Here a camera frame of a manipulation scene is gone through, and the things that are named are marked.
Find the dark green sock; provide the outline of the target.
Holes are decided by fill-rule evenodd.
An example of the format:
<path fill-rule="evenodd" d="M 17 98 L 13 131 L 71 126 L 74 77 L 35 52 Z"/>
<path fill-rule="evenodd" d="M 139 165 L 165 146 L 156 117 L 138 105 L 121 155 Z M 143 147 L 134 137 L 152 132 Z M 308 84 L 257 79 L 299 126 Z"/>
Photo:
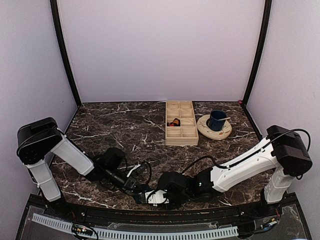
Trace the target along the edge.
<path fill-rule="evenodd" d="M 147 204 L 148 203 L 146 193 L 144 191 L 136 194 L 133 198 L 137 204 Z"/>

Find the black red yellow argyle sock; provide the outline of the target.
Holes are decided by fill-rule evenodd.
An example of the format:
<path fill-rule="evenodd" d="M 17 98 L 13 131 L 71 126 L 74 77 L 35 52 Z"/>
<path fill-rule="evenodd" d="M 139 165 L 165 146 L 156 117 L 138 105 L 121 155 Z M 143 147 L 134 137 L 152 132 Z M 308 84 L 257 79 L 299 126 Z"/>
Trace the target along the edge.
<path fill-rule="evenodd" d="M 173 119 L 171 122 L 166 124 L 168 127 L 180 127 L 181 121 L 178 118 Z"/>

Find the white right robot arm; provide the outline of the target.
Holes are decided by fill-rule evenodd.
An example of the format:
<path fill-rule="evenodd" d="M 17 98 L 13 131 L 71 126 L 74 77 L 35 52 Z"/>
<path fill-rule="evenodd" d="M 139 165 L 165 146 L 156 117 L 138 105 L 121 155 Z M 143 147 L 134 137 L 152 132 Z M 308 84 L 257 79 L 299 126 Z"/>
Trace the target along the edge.
<path fill-rule="evenodd" d="M 147 196 L 146 202 L 169 208 L 178 208 L 186 202 L 207 203 L 233 186 L 273 169 L 271 180 L 262 191 L 262 201 L 255 205 L 255 213 L 266 217 L 274 210 L 275 203 L 282 200 L 293 180 L 301 179 L 313 165 L 310 145 L 304 144 L 300 132 L 307 131 L 272 125 L 256 146 L 226 163 L 217 164 L 208 156 L 213 166 L 194 177 L 167 171 L 160 176 L 155 193 Z"/>

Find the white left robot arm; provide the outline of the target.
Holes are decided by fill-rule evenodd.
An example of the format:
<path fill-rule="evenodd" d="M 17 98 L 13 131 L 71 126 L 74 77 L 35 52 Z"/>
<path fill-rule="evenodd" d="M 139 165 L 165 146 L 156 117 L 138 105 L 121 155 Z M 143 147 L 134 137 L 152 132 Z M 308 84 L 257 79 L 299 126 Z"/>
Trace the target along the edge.
<path fill-rule="evenodd" d="M 16 155 L 27 167 L 44 198 L 51 203 L 51 210 L 60 218 L 67 218 L 71 208 L 62 200 L 63 193 L 46 161 L 48 155 L 60 158 L 91 182 L 109 180 L 131 196 L 142 192 L 137 180 L 119 170 L 120 164 L 126 160 L 122 150 L 110 147 L 101 155 L 89 157 L 59 129 L 52 117 L 20 127 L 17 142 Z"/>

